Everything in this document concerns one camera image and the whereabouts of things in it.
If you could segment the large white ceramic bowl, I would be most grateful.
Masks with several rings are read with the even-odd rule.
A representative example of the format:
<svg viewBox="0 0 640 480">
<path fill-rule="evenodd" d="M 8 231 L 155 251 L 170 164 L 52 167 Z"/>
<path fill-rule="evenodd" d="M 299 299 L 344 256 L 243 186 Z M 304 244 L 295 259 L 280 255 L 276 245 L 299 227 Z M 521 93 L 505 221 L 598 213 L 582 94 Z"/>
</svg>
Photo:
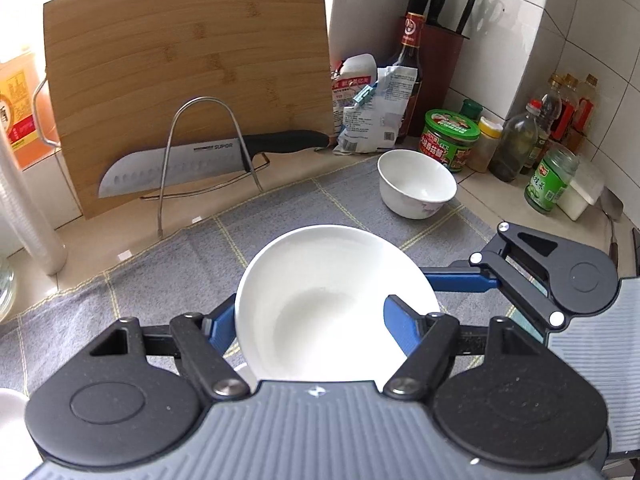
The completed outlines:
<svg viewBox="0 0 640 480">
<path fill-rule="evenodd" d="M 349 226 L 305 226 L 262 248 L 241 278 L 235 331 L 250 371 L 280 382 L 384 384 L 406 356 L 386 330 L 385 299 L 420 315 L 439 304 L 399 248 Z"/>
</svg>

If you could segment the grey checked dish mat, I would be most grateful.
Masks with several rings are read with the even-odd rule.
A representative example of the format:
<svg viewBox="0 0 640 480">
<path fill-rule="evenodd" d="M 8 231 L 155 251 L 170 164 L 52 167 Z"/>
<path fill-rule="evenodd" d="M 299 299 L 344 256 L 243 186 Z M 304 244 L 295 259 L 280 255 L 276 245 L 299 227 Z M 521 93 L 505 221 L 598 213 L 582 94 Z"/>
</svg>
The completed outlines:
<svg viewBox="0 0 640 480">
<path fill-rule="evenodd" d="M 495 229 L 459 202 L 425 220 L 393 214 L 378 194 L 375 162 L 292 184 L 219 217 L 171 235 L 78 287 L 32 307 L 1 329 L 1 383 L 34 392 L 119 316 L 165 325 L 175 316 L 206 313 L 231 295 L 257 322 L 258 349 L 235 341 L 233 365 L 272 365 L 288 380 L 293 361 L 326 366 L 329 380 L 383 385 L 405 361 L 384 325 L 382 309 L 399 295 L 380 267 L 358 271 L 345 243 L 286 240 L 320 223 L 352 226 L 387 240 L 401 260 L 448 266 L 482 249 Z"/>
</svg>

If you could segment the small white ceramic bowl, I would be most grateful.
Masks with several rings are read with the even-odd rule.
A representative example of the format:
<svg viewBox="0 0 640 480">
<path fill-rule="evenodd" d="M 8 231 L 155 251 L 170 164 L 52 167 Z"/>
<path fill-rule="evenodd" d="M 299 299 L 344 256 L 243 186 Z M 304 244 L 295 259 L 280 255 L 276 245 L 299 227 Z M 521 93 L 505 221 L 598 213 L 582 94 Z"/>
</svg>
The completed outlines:
<svg viewBox="0 0 640 480">
<path fill-rule="evenodd" d="M 383 203 L 405 219 L 431 218 L 457 193 L 452 173 L 416 151 L 393 150 L 381 155 L 378 177 Z"/>
</svg>

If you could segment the yellow lid spice jar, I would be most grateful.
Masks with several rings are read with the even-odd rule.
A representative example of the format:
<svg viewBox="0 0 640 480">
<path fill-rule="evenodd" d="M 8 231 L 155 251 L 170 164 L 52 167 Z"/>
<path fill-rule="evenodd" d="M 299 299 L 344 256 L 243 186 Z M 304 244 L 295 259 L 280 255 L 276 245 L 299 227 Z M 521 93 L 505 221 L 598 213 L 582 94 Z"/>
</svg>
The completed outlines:
<svg viewBox="0 0 640 480">
<path fill-rule="evenodd" d="M 470 151 L 466 166 L 475 172 L 485 172 L 500 142 L 502 125 L 480 116 L 478 130 L 480 136 Z"/>
</svg>

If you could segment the green lid sauce tub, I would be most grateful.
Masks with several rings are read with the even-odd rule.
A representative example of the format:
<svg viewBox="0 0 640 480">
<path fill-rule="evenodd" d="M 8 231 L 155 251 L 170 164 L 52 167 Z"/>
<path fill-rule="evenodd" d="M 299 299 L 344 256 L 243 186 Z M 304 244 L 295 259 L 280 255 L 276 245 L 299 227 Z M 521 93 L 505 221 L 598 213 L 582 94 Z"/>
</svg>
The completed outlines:
<svg viewBox="0 0 640 480">
<path fill-rule="evenodd" d="M 479 137 L 480 129 L 471 119 L 450 110 L 429 110 L 418 150 L 455 174 L 465 166 Z"/>
</svg>

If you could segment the dark green oil bottle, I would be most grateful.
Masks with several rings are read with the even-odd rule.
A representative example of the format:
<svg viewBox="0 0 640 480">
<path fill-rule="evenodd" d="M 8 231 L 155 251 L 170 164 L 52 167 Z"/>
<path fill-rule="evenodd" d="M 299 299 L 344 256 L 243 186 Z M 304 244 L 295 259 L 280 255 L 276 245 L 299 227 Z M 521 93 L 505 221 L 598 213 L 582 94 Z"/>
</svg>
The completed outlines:
<svg viewBox="0 0 640 480">
<path fill-rule="evenodd" d="M 503 182 L 512 182 L 532 154 L 541 133 L 538 118 L 541 102 L 530 100 L 525 112 L 511 117 L 503 127 L 489 171 Z"/>
</svg>

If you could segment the green label glass jar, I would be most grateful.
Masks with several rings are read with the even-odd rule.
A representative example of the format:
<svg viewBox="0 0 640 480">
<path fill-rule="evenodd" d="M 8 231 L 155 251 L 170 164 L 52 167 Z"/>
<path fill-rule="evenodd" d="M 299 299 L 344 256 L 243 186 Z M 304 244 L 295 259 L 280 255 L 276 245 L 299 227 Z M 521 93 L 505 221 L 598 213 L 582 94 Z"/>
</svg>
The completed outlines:
<svg viewBox="0 0 640 480">
<path fill-rule="evenodd" d="M 552 143 L 524 190 L 526 202 L 541 214 L 550 214 L 573 180 L 579 157 L 562 144 Z"/>
</svg>

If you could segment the red cap sauce bottle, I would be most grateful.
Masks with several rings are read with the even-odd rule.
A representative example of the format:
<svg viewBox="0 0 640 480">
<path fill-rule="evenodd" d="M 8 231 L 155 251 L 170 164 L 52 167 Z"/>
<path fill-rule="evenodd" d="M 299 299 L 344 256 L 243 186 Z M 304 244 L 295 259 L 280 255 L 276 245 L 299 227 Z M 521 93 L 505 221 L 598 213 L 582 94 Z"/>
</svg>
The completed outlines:
<svg viewBox="0 0 640 480">
<path fill-rule="evenodd" d="M 529 174 L 533 170 L 535 162 L 539 159 L 542 150 L 547 144 L 551 126 L 555 119 L 560 116 L 562 110 L 560 97 L 562 85 L 563 78 L 558 73 L 553 73 L 548 80 L 544 94 L 540 98 L 541 107 L 537 118 L 539 128 L 538 139 L 520 174 Z"/>
</svg>

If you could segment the white seasoning bag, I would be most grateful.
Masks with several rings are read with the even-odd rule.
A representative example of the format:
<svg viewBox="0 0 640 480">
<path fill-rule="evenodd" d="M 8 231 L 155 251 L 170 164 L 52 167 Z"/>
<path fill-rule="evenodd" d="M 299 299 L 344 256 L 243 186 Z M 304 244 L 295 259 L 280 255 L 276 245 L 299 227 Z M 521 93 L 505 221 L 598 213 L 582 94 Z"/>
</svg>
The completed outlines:
<svg viewBox="0 0 640 480">
<path fill-rule="evenodd" d="M 369 53 L 346 58 L 334 70 L 336 154 L 370 154 L 394 147 L 410 93 L 399 73 L 400 67 L 379 68 Z"/>
</svg>

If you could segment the plastic wrap roll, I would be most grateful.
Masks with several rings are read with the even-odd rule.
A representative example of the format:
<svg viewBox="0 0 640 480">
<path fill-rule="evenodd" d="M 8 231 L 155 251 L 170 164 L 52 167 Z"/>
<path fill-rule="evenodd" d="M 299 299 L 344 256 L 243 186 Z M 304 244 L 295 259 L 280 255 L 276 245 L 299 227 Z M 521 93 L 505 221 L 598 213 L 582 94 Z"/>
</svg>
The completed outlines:
<svg viewBox="0 0 640 480">
<path fill-rule="evenodd" d="M 32 199 L 8 137 L 1 129 L 1 207 L 6 222 L 29 255 L 49 276 L 66 263 L 67 249 Z"/>
</svg>

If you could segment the dark soy sauce bottle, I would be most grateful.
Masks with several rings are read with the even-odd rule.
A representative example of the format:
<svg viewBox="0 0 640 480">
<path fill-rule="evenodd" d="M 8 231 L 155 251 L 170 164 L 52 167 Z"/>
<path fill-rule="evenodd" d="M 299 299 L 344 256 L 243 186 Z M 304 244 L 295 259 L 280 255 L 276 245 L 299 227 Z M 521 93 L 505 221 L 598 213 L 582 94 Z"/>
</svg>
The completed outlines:
<svg viewBox="0 0 640 480">
<path fill-rule="evenodd" d="M 398 55 L 390 63 L 393 67 L 400 67 L 399 75 L 402 77 L 402 84 L 410 90 L 408 102 L 398 131 L 396 145 L 404 142 L 408 136 L 411 119 L 416 99 L 418 98 L 421 82 L 422 68 L 420 61 L 420 41 L 424 25 L 424 16 L 408 11 L 405 16 L 404 30 L 400 40 L 400 50 Z"/>
</svg>

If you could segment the dark red knife block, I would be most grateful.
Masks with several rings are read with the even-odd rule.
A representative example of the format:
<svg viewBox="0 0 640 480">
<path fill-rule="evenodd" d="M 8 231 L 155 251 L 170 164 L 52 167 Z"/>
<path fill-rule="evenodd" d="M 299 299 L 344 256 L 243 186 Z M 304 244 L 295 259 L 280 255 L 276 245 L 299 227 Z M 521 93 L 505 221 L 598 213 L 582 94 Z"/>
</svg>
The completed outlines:
<svg viewBox="0 0 640 480">
<path fill-rule="evenodd" d="M 446 0 L 409 0 L 407 10 L 418 19 L 418 30 L 413 44 L 421 67 L 421 82 L 418 96 L 414 99 L 408 136 L 417 138 L 422 133 L 425 114 L 428 110 L 444 104 L 476 0 L 468 0 L 455 28 L 439 23 Z"/>
</svg>

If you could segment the white plate fruit pattern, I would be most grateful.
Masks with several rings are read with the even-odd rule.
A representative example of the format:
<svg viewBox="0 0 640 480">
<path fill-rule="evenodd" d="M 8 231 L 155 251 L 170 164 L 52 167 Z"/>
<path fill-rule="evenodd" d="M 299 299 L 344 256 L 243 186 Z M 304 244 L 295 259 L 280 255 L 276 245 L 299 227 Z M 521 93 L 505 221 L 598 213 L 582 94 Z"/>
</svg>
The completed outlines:
<svg viewBox="0 0 640 480">
<path fill-rule="evenodd" d="M 25 479 L 40 456 L 25 424 L 27 398 L 16 390 L 1 389 L 1 478 Z"/>
</svg>

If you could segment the bamboo cutting board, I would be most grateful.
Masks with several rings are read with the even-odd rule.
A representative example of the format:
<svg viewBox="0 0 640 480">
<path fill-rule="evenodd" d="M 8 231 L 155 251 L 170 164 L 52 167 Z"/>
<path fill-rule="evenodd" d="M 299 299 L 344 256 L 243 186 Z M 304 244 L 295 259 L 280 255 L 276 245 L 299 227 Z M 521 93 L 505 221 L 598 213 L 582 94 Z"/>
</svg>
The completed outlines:
<svg viewBox="0 0 640 480">
<path fill-rule="evenodd" d="M 324 0 L 52 0 L 49 93 L 81 212 L 117 159 L 237 133 L 333 130 Z"/>
</svg>

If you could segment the orange oil jug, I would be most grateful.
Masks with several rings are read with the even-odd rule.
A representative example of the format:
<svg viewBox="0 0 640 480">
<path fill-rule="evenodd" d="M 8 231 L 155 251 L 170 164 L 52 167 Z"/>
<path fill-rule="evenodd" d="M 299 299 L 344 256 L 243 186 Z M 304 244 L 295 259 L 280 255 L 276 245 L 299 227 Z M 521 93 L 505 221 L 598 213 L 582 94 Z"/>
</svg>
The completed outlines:
<svg viewBox="0 0 640 480">
<path fill-rule="evenodd" d="M 44 136 L 58 142 L 54 114 L 48 88 L 43 87 L 32 106 L 32 96 L 40 85 L 35 55 L 24 52 L 1 64 L 1 122 L 13 155 L 22 169 L 32 166 L 53 153 L 54 147 L 41 141 L 39 125 Z"/>
</svg>

